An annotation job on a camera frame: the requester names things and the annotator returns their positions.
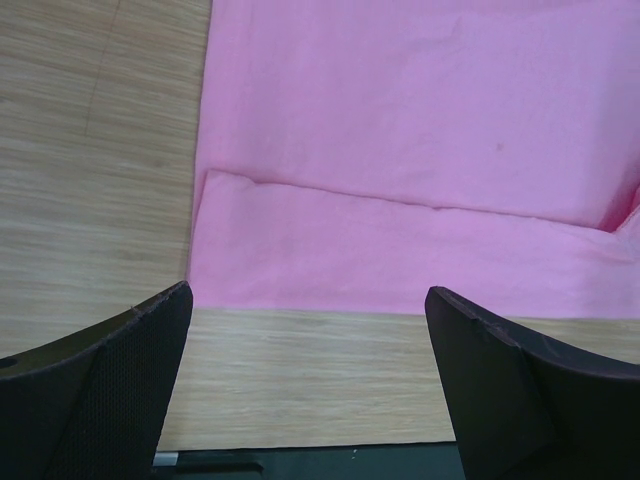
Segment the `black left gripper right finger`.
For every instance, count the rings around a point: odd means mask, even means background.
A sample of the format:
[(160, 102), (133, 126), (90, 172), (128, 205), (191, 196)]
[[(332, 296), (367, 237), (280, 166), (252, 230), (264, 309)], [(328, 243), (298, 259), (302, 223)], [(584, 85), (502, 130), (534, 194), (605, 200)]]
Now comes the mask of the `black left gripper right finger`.
[(638, 478), (638, 365), (444, 287), (429, 289), (425, 314), (466, 478)]

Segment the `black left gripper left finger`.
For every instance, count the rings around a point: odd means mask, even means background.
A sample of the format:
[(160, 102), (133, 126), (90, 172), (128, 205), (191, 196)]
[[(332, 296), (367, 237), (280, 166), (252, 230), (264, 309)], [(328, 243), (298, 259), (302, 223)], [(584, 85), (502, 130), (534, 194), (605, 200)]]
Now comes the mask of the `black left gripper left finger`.
[(2, 478), (150, 478), (192, 309), (182, 281), (2, 358)]

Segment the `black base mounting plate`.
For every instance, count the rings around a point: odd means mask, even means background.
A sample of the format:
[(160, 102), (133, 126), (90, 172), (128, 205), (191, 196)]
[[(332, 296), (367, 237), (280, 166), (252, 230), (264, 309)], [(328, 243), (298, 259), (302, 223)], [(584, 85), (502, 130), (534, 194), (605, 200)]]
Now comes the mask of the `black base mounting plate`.
[(159, 452), (152, 479), (429, 480), (465, 477), (444, 443)]

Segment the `pink t shirt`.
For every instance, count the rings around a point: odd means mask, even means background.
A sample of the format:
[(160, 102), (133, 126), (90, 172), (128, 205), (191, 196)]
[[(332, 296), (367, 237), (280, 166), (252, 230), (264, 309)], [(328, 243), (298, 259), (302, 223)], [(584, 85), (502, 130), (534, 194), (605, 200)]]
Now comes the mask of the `pink t shirt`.
[(217, 1), (200, 308), (639, 315), (635, 1)]

